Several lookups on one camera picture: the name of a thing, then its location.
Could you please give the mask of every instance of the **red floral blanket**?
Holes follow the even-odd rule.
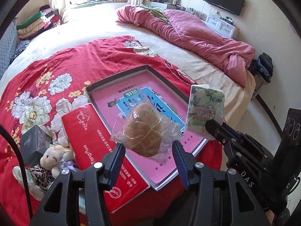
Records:
[[[10,81],[3,93],[0,123],[11,132],[18,145],[21,135],[34,125],[41,127],[55,143],[64,144],[66,137],[60,117],[88,101],[86,86],[145,64],[189,96],[191,81],[175,66],[142,47],[133,37],[114,37],[60,51],[28,66]],[[219,169],[221,145],[216,141],[208,142],[198,160]],[[0,202],[17,226],[25,226],[29,224],[29,216],[24,190],[12,174],[15,166],[18,166],[15,154],[0,137]],[[115,214],[110,214],[112,225],[129,226],[159,218],[183,190],[178,177],[158,192],[148,189]],[[39,202],[33,197],[31,200],[35,211]]]

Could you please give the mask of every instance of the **bread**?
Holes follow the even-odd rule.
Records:
[[[162,140],[160,114],[148,103],[139,104],[128,117],[124,134],[126,148],[144,157],[156,155]]]

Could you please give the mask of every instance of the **silver screw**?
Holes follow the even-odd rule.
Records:
[[[197,168],[203,168],[203,167],[204,167],[204,164],[203,164],[202,162],[197,162],[197,163],[195,163],[195,166],[196,166]]]
[[[69,172],[70,172],[70,171],[69,171],[68,168],[65,168],[65,169],[62,170],[62,174],[63,174],[63,175],[67,175]]]
[[[96,162],[93,165],[95,168],[101,168],[102,167],[102,163],[101,162]]]
[[[231,168],[228,170],[228,173],[230,173],[231,175],[235,175],[236,174],[236,170]]]

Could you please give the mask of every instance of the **green folded cloth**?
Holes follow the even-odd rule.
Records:
[[[147,9],[148,11],[150,11],[150,13],[152,15],[154,15],[155,17],[163,20],[165,23],[170,25],[170,22],[168,21],[168,19],[163,15],[162,11],[164,10],[161,7],[150,7],[150,6],[146,6],[141,4],[140,7]]]
[[[30,17],[29,19],[25,20],[22,24],[17,25],[17,30],[26,28],[31,23],[35,22],[38,18],[41,18],[43,16],[44,16],[44,14],[41,11],[37,12],[32,17]]]

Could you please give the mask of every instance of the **red tissue box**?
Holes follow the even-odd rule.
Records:
[[[101,161],[103,156],[112,152],[116,145],[115,142],[110,141],[110,134],[91,103],[64,115],[62,122],[81,170]],[[116,212],[149,187],[125,157],[116,185],[111,191],[104,192],[108,211]]]

